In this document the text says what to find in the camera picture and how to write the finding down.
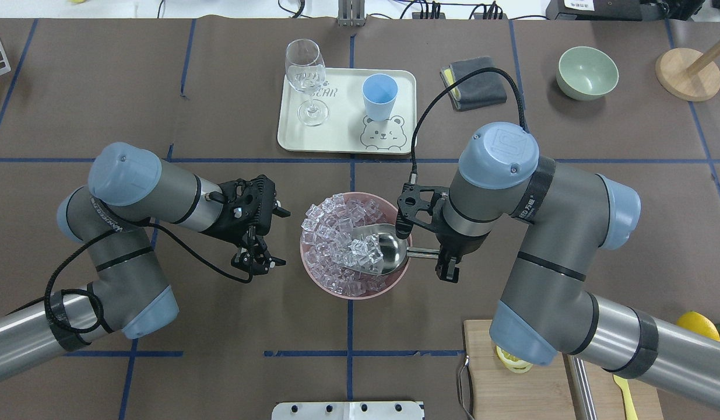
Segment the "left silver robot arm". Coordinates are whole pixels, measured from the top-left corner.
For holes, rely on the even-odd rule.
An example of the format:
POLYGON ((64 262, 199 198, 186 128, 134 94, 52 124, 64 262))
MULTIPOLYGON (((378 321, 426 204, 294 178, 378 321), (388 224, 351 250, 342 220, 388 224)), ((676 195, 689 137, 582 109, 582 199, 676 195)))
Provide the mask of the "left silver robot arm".
POLYGON ((58 226, 82 247, 50 275, 43 297, 0 319, 0 381, 77 351, 115 331, 129 340, 179 312, 146 227, 170 223, 233 244, 243 284, 285 261, 264 237, 286 218, 264 175, 214 184, 124 142, 103 149, 88 183, 64 199, 58 226))

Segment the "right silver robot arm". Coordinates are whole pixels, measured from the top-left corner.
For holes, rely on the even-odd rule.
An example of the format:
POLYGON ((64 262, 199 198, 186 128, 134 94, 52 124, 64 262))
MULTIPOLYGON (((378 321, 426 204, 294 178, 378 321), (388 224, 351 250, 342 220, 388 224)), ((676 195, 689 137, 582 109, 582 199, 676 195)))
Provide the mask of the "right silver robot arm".
POLYGON ((442 223, 441 273, 482 245, 502 215, 528 224, 490 337, 537 365, 557 353, 720 410, 720 343, 584 290, 595 253, 615 250, 636 229, 634 189, 539 154, 514 123, 488 123, 462 152, 442 223))

